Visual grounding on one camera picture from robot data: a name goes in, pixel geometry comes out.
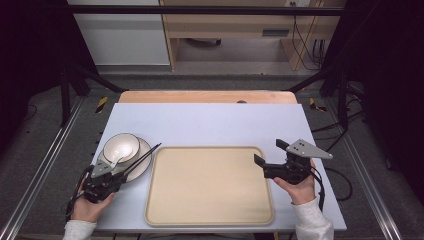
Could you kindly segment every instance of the white cabinet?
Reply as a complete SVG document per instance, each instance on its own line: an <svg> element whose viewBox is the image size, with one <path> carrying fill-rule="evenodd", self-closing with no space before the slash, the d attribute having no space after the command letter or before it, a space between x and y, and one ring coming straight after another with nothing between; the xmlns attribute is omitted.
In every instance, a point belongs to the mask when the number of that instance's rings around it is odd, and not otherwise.
<svg viewBox="0 0 424 240"><path fill-rule="evenodd" d="M70 5L159 5L157 0L68 0ZM93 57L106 66L169 65L160 14L74 14Z"/></svg>

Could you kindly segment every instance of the floor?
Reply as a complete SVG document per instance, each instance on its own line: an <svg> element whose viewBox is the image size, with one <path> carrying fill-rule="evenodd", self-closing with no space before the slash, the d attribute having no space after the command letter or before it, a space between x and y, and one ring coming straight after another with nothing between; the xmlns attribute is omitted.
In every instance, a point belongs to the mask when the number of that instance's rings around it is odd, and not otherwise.
<svg viewBox="0 0 424 240"><path fill-rule="evenodd" d="M315 65L306 58L305 66ZM222 39L219 46L186 40L181 43L174 71L161 66L146 67L142 72L140 68L103 70L106 79L129 89L205 90L284 90L316 72L304 66L292 71L281 43L272 39ZM61 102L59 89L53 88L31 99L27 119L2 156L0 180L6 184L0 189L0 225L14 223L19 239L61 239L65 223L62 208L82 171L81 166L85 166L97 148L112 103L119 98L119 94L95 82L89 84L92 90L88 97L81 100L72 96L73 104L82 103L78 116L72 119L66 141L58 143L60 139L57 139L61 131ZM316 82L296 93L311 130L337 121L334 110L337 97L321 98L320 84ZM108 96L108 104L102 113L94 114L99 99L104 96ZM315 100L315 107L311 107L311 99ZM359 112L361 105L357 99L349 96L349 100L352 100L349 114ZM317 146L323 149L329 148L342 131L337 125L328 129L314 132ZM59 150L56 155L49 155L51 146ZM366 124L366 116L358 114L351 118L349 131L332 151L339 157L325 162L325 166L343 173L353 186L351 196L339 201L348 230L336 232L336 239L424 239L424 209L402 173L386 169L384 153ZM49 159L53 161L51 165L46 163ZM43 175L40 169L46 169L48 174L36 183L34 176ZM336 196L350 195L349 184L341 175L330 170L327 174ZM288 235L281 233L280 239L288 239ZM95 236L112 239L113 234ZM116 239L136 238L134 234L116 236Z"/></svg>

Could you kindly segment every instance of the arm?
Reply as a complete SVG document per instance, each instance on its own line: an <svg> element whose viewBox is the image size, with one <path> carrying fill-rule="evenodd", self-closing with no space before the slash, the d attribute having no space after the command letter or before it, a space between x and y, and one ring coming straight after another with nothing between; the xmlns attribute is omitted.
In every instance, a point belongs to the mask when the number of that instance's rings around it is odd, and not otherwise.
<svg viewBox="0 0 424 240"><path fill-rule="evenodd" d="M71 220L66 223L63 240L87 240L96 228L97 219L103 210L112 203L115 193L110 194L101 203L91 203L84 196L74 205Z"/></svg>
<svg viewBox="0 0 424 240"><path fill-rule="evenodd" d="M294 210L300 219L299 223L296 224L298 239L333 239L333 224L322 215L318 207L313 176L309 176L297 185L291 185L278 177L274 178L274 182L286 190L292 198Z"/></svg>

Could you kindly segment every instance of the black horizontal bar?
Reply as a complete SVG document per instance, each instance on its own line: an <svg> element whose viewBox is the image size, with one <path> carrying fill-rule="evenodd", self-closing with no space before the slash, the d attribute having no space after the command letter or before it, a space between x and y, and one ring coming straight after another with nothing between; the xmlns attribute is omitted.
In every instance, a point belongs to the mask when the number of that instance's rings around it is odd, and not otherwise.
<svg viewBox="0 0 424 240"><path fill-rule="evenodd" d="M209 15L289 15L342 16L364 13L344 8L252 7L252 6L132 6L132 5L55 5L44 9L78 14L209 14Z"/></svg>

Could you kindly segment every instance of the black backdrop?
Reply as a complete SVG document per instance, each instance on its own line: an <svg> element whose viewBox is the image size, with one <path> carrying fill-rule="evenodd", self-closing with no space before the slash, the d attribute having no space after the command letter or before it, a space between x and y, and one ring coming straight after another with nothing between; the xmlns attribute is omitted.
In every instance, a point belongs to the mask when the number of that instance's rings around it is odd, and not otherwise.
<svg viewBox="0 0 424 240"><path fill-rule="evenodd" d="M42 12L42 1L0 2L1 154L26 115L29 99L58 86L65 65L98 72L72 14ZM82 75L69 72L69 78L86 87Z"/></svg>
<svg viewBox="0 0 424 240"><path fill-rule="evenodd" d="M370 10L372 1L348 1ZM424 204L424 1L382 0L345 64L349 81L362 82L364 108L394 169ZM324 67L329 67L365 16L340 19Z"/></svg>

